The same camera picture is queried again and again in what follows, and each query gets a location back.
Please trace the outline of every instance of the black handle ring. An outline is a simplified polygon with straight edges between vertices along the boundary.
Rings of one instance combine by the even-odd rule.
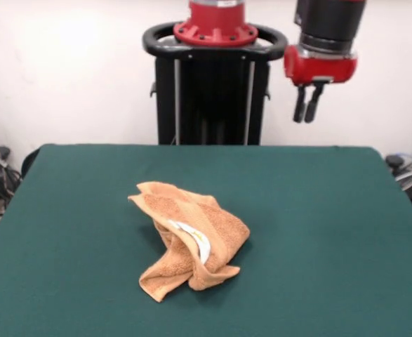
[[[174,25],[178,22],[164,23],[149,28],[143,34],[143,48],[151,55],[176,60],[244,59],[249,61],[273,61],[283,58],[288,46],[287,38],[279,31],[260,25],[253,25],[259,31],[258,38],[270,42],[271,46],[252,44],[242,47],[203,47],[190,46],[173,41],[160,41],[173,36]]]

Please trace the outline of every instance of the white object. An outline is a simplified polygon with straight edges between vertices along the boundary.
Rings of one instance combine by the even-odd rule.
[[[184,232],[190,234],[199,248],[199,260],[202,264],[205,264],[208,260],[208,257],[211,255],[211,242],[208,240],[208,237],[204,233],[194,229],[192,226],[189,226],[180,221],[169,220],[169,223],[178,230],[183,230]]]

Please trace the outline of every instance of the black robot arm segment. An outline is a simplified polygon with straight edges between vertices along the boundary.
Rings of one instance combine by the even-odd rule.
[[[300,45],[321,53],[349,54],[365,5],[366,0],[298,0]]]

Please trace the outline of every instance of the red flange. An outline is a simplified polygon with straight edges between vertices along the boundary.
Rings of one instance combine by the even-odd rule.
[[[190,0],[190,9],[191,17],[174,27],[186,44],[239,47],[257,39],[257,28],[245,23],[244,0]]]

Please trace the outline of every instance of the towel fold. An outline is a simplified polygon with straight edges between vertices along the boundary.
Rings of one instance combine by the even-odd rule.
[[[139,284],[154,300],[188,280],[197,291],[237,275],[227,265],[249,237],[249,229],[223,210],[212,196],[195,194],[164,183],[142,183],[130,196],[149,215],[167,250],[140,277]]]

